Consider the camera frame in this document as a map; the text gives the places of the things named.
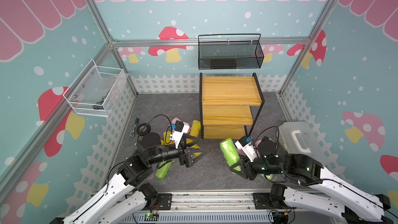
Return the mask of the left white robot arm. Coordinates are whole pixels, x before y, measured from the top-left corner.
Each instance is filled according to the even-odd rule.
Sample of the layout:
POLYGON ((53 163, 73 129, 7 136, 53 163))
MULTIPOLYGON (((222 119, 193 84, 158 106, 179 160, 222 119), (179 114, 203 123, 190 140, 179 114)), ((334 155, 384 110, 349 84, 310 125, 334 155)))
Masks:
POLYGON ((137 150, 124 162, 106 185, 82 207, 66 217, 57 217, 53 224, 116 224, 130 213, 155 207, 158 193, 149 183, 144 183, 152 173, 153 165, 179 160, 180 165, 192 167, 204 149, 194 145, 198 137, 178 135, 179 142, 162 145, 160 135, 147 133, 137 142, 137 150))

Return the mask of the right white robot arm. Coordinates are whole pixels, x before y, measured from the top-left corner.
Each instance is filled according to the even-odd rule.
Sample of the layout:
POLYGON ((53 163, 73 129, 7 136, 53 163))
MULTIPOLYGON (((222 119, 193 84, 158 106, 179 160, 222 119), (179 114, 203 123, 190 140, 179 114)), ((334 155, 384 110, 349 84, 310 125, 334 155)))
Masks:
POLYGON ((255 142, 244 136, 234 142, 220 144, 230 171, 244 179, 254 180, 262 175, 274 181, 262 199, 254 197, 269 208, 297 208, 322 214, 344 224, 391 224, 386 216, 391 208, 386 195, 367 194, 334 175, 319 161, 301 153, 288 153, 279 142, 264 137, 255 142))

